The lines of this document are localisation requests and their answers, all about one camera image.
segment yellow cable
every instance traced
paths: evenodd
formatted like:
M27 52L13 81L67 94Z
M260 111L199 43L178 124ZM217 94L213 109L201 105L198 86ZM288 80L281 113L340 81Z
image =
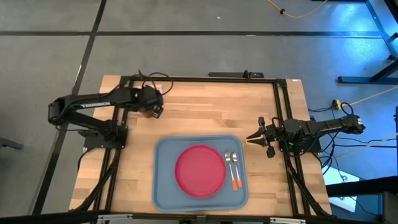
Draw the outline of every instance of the yellow cable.
M286 11L284 11L283 13L284 13L286 16L289 16L289 17L291 17L291 18L300 19L300 18L303 18L303 17L305 17L305 16L309 16L311 13L315 12L317 9L319 9L321 6L323 6L327 1L328 1L328 0L325 0L325 1L324 1L323 3L321 3L318 7L316 7L315 9L313 9L312 11L310 11L309 13L304 14L304 15L302 15L302 16L292 16L292 15L288 14ZM272 4L273 6L275 6L275 8L277 8L279 11L282 10L282 9L279 8L275 3L273 3L271 0L267 0L267 2L270 3L270 4Z
M376 93L375 95L371 95L371 96L369 96L369 97L366 97L365 99L355 101L354 103L350 103L350 105L352 106L352 105L354 105L354 104L357 104L357 103L360 103L360 102L362 102L362 101L368 100L368 99L370 99L370 98L373 98L373 97L375 97L375 96L381 95L381 94L383 94L383 93L388 93L388 92L390 92L390 91L392 91L392 90L395 90L396 88L398 88L398 86L392 87L391 89L388 89L388 90L386 90L386 91L382 91L382 92L380 92L380 93Z

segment red plate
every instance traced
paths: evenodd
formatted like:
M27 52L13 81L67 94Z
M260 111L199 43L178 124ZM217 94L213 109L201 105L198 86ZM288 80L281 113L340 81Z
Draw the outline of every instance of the red plate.
M175 180L191 197L214 195L223 186L225 178L224 159L209 146L191 146L181 153L175 163Z

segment orange utensil handle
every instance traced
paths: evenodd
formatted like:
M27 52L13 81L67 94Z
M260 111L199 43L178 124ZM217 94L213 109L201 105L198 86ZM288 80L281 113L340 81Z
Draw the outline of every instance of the orange utensil handle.
M238 176L238 186L242 188L241 177L239 176L238 166L235 164L236 175Z
M230 164L230 163L228 163L228 164L229 164L229 170L231 171L232 188L233 188L234 190L238 190L238 187L236 186L236 182L235 182L235 178L234 178L234 173L232 173L231 164Z
M241 179L240 179L240 178L238 179L238 186L239 186L240 188L242 188L242 182L241 182Z
M236 186L236 182L235 182L235 178L234 177L232 177L232 188L234 190L238 190L238 187Z

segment blue tray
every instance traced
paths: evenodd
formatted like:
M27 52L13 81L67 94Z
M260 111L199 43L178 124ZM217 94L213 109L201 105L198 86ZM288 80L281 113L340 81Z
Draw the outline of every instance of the blue tray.
M238 170L243 188L234 191L229 166L224 185L215 195L199 199L183 192L175 181L174 168L179 155L186 148L204 144L216 149L224 158L226 151L238 153ZM236 170L232 164L235 180ZM179 136L161 139L155 147L154 176L152 184L152 202L162 212L232 210L243 207L248 200L248 185L244 168L241 141L232 135L221 136Z

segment table leg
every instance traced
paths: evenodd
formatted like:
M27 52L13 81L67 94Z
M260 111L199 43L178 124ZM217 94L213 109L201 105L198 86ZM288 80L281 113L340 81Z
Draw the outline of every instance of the table leg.
M24 145L0 137L0 147L3 147L3 146L4 147L11 147L11 148L14 148L14 149L22 149L22 147Z

